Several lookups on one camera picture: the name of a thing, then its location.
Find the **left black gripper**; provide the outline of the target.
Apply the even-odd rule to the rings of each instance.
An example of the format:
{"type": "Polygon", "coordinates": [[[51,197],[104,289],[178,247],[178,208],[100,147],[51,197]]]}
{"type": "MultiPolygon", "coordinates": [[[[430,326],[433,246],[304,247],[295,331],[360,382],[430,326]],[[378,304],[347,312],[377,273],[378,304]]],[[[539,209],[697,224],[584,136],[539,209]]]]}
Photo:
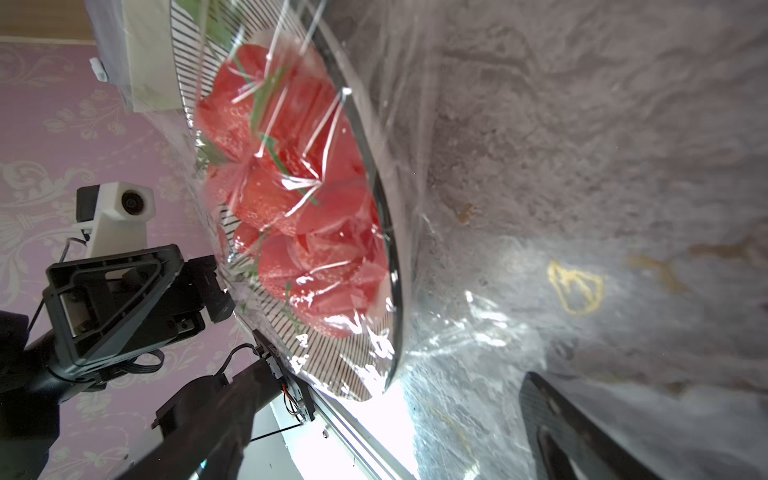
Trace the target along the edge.
{"type": "Polygon", "coordinates": [[[49,369],[67,380],[194,336],[205,328],[202,310],[222,321],[234,307],[215,258],[186,261],[173,244],[57,263],[46,276],[49,369]]]}

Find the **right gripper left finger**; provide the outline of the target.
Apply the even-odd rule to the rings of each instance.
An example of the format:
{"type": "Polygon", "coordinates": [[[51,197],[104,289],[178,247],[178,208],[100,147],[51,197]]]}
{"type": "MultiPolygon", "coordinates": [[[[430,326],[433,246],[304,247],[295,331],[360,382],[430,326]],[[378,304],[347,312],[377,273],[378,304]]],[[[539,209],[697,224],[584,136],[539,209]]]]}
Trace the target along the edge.
{"type": "Polygon", "coordinates": [[[121,479],[235,479],[250,443],[253,419],[282,391],[261,359],[232,381],[199,377],[157,411],[152,428],[161,442],[128,463],[121,479]]]}

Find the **striped plate of strawberries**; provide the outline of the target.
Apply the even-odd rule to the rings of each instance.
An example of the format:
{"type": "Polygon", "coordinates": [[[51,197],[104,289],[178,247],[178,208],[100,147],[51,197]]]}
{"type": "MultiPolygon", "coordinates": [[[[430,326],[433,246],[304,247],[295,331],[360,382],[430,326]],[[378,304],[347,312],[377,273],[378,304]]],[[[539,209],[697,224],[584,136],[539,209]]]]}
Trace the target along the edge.
{"type": "Polygon", "coordinates": [[[242,317],[318,389],[365,402],[401,342],[396,201],[331,1],[174,1],[194,183],[242,317]]]}

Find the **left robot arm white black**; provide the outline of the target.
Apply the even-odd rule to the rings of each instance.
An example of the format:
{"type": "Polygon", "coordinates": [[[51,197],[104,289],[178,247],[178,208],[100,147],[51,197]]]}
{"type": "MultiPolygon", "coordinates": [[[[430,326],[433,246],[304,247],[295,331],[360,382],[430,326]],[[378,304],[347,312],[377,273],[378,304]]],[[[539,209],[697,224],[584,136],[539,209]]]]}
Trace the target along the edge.
{"type": "Polygon", "coordinates": [[[36,479],[60,434],[60,406],[127,374],[154,373],[163,348],[229,318],[234,301],[214,256],[177,245],[61,262],[47,271],[50,330],[1,314],[1,476],[36,479]]]}

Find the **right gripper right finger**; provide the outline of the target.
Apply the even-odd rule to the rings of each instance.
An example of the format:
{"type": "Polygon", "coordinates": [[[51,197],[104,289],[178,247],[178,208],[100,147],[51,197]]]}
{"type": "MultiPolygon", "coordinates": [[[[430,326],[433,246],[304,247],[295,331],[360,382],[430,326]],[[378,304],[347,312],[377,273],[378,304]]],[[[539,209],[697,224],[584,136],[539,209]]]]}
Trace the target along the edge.
{"type": "Polygon", "coordinates": [[[525,375],[519,402],[538,479],[658,477],[542,375],[525,375]]]}

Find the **beige plastic wrap dispenser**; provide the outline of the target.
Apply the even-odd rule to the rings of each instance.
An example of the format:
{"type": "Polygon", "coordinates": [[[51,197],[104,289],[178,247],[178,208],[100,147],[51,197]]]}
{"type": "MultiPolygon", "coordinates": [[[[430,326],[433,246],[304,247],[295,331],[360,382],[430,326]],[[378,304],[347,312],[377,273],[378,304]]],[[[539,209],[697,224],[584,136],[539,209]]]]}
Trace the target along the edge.
{"type": "Polygon", "coordinates": [[[107,81],[135,113],[182,108],[169,0],[85,3],[107,81]]]}

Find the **red strawberries pile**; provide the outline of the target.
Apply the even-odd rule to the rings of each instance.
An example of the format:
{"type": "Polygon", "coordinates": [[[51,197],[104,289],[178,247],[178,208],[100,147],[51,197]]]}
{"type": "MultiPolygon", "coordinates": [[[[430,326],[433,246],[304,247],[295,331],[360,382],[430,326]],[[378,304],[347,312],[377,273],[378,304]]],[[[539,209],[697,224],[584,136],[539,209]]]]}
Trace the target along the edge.
{"type": "Polygon", "coordinates": [[[312,50],[244,44],[197,105],[207,200],[288,317],[346,339],[384,320],[388,259],[360,148],[312,50]]]}

